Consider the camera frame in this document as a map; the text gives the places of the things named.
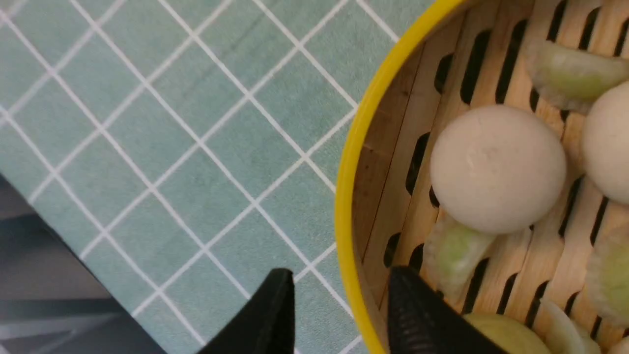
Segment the wooden slat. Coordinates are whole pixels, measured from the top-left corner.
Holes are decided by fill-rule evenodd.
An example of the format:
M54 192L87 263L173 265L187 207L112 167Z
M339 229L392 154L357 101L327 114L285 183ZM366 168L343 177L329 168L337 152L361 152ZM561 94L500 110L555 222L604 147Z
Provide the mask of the wooden slat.
M567 47L578 47L588 14L599 5L600 0L569 1L557 41ZM552 128L559 127L557 117L559 120L561 117L558 110L543 99L540 99L537 106L537 115ZM539 286L553 277L563 252L564 243L559 237L559 227L563 220L566 197L571 184L571 181L566 183L558 204L544 219L535 224L533 239L528 248L524 266L515 282L505 311L507 315L519 321L526 319Z
M499 2L495 0L483 2L478 7L472 8L465 17L457 50L452 61L452 68L448 76L448 83L437 110L437 118L428 139L424 161L421 165L417 182L415 183L415 191L411 198L411 205L404 221L394 264L408 264L414 248L423 243L437 218L438 211L430 203L429 197L431 185L428 174L430 153L439 133L443 131L449 122L469 109L460 97L463 76L474 46L474 40L478 33L493 27L496 14L498 13L498 6Z
M402 231L398 249L394 256L395 265L406 265L415 247L421 245L437 220L445 217L445 211L433 207L430 201L431 188L428 166L430 153L439 133L454 118L466 112L470 106L492 105L496 99L496 86L514 26L528 19L520 54L515 62L505 104L530 110L531 80L526 72L525 53L528 43L545 40L553 20L555 9L561 0L487 0L460 14L434 34L425 44L417 58L419 69L412 75L415 83L410 91L408 105L404 103L402 118L397 123L385 122L382 118L374 122L373 132L386 132L385 138L372 135L365 143L364 154L385 152L383 163L373 157L364 166L383 169L384 172L368 172L359 178L370 179L362 185L364 195L356 208L370 210L372 224L362 225L362 241L365 250L364 270L368 288L378 302L381 299L381 314L386 318L388 270L383 264L384 250L391 235ZM623 24L629 18L627 0L567 0L564 19L559 28L557 42L576 48L581 41L588 15L601 6L591 37L589 50L602 55L612 55L616 49ZM460 89L467 69L470 53L477 35L494 29L489 39L487 52L482 63L479 79L471 104L466 105ZM434 78L441 58L454 52L450 73L443 94L434 88ZM622 56L629 57L629 36L626 38ZM393 100L383 102L382 115L398 115ZM584 178L576 194L572 211L568 215L564 237L559 228L564 221L566 202L572 182L582 174L580 157L581 130L584 117L571 113L563 121L558 109L550 106L543 98L536 112L557 134L569 157L569 178L557 205L540 222L535 224L533 234L529 230L502 236L489 252L490 260L481 283L473 311L495 312L503 299L506 282L517 274L515 284L506 304L505 314L523 322L535 300L540 286L547 283L544 296L560 307L571 302L570 316L588 331L597 322L596 310L588 299L584 284L586 263L593 247L590 241L595 224L601 222L599 209L603 196L591 180ZM399 136L391 133L397 130ZM417 139L430 131L423 163L421 164L413 195L406 191L408 167ZM613 202L606 204L600 223L598 239L604 239L609 230L629 222L629 207ZM425 277L422 269L420 275ZM464 302L446 301L460 311ZM533 323L534 330L543 336L548 330L549 318L540 311ZM615 327L603 319L596 332L596 340L607 350L620 340L625 329Z
M507 50L511 45L511 35L515 26L522 20L531 16L533 11L533 2L529 0L521 1L503 1L499 10L498 20L495 30L492 32L492 40L487 50L487 60L483 69L494 71L494 75L486 75L483 82L479 82L477 87L485 88L480 94L474 92L472 106L492 105L496 103L496 87L498 79L502 73L504 60ZM530 36L534 31L527 30L526 36ZM520 65L521 73L523 72L523 64L516 61L516 65ZM510 91L517 91L520 82L511 77L511 82L507 91L505 104L515 106L521 109L528 109L528 100L523 102L516 100L513 95L509 95ZM481 288L474 302L474 311L496 312L500 300L503 295L504 286L513 274L518 273L524 263L526 249L530 242L530 232L516 232L513 235L501 236L494 245L491 259L487 265Z
M354 186L353 234L359 254L364 254L374 224L382 187L419 66L422 48L407 60L382 99L360 153Z
M463 16L459 16L434 34L426 42L426 50L420 59L420 69L415 76L363 260L365 275L375 299L382 299L389 274L382 261L387 243L393 234L402 231L411 200L405 186L415 144L422 134L432 128L433 119L430 118L435 116L441 98L434 85L435 73L441 59L454 51L462 19Z

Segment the bamboo steamer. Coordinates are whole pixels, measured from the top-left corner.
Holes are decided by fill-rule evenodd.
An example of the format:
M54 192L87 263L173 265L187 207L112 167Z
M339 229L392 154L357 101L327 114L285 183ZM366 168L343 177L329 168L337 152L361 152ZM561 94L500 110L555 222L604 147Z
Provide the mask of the bamboo steamer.
M629 58L628 28L628 0L438 0L396 45L358 110L337 191L343 282L370 352L387 352L389 267L409 265L424 276L423 243L443 217L428 173L434 143L457 116L494 104L534 112L576 163L546 218L499 238L465 299L445 301L462 314L507 315L543 337L544 296L588 329L604 352L628 334L597 316L584 281L594 242L629 222L629 207L609 201L582 176L584 117L539 98L521 50L549 39Z

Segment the steamer slat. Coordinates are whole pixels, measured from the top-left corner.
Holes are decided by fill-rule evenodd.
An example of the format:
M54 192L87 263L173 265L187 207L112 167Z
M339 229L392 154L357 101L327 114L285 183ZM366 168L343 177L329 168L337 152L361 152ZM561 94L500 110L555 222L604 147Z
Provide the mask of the steamer slat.
M512 35L517 29L521 36L523 20L527 20L526 30L515 63L510 61L513 71L505 87L501 77L505 58L518 44L512 43ZM439 133L470 107L493 105L504 98L506 105L534 110L562 138L570 161L569 178L556 206L532 231L501 236L489 250L481 283L472 287L478 288L477 294L468 294L469 299L475 298L473 307L464 299L456 304L446 301L457 311L463 310L464 304L466 311L504 311L532 325L543 337L550 319L543 311L537 313L537 305L545 296L569 310L570 317L592 332L603 351L621 339L626 329L597 317L585 277L593 250L591 236L600 241L609 230L629 222L629 207L607 202L587 177L578 188L572 188L573 181L583 174L580 139L585 118L562 113L543 98L536 102L525 56L529 43L546 40L555 28L550 37L561 45L586 45L597 54L629 58L629 35L625 34L624 43L621 40L627 24L628 0L485 0L451 18L406 63L374 117L355 187L355 238L369 297L372 295L380 305L383 318L387 316L389 274L384 257L391 236L401 232L397 248L390 249L387 257L394 252L394 265L408 265L414 253L421 256L420 246L434 223L445 217L430 193L428 171ZM488 30L492 31L489 36L484 33ZM470 92L465 75L479 38L487 47ZM440 69L443 76L450 54L449 72L445 82L439 83L440 93L435 77ZM423 160L415 161L413 154L422 136L426 144ZM419 164L412 189L407 186L413 177L407 178L411 162ZM420 275L426 277L425 269Z

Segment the gray floor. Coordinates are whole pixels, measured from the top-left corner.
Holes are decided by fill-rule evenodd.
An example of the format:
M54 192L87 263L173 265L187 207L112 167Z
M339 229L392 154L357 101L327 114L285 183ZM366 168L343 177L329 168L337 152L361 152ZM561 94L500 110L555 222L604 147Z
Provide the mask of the gray floor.
M0 177L0 305L9 300L110 298L58 236L47 231L43 221ZM165 354L122 308L120 313L47 353ZM2 341L0 353L36 353L55 338L45 335Z

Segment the green vegetable slice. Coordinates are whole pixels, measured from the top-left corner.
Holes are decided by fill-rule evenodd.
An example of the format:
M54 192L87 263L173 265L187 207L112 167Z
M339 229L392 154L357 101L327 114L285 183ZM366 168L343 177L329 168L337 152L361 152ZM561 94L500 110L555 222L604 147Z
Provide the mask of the green vegetable slice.
M546 334L546 345L553 354L601 354L601 349L587 331L568 317L552 301L542 299L542 308L550 314L552 325Z
M629 224L601 235L587 264L588 294L601 317L629 327Z
M550 354L533 331L506 316L467 314L464 318L509 354Z
M424 244L428 278L450 300L458 301L474 269L495 241L446 216L432 229Z
M629 61L553 42L528 48L526 66L540 96L561 110L587 115L605 92L629 80Z

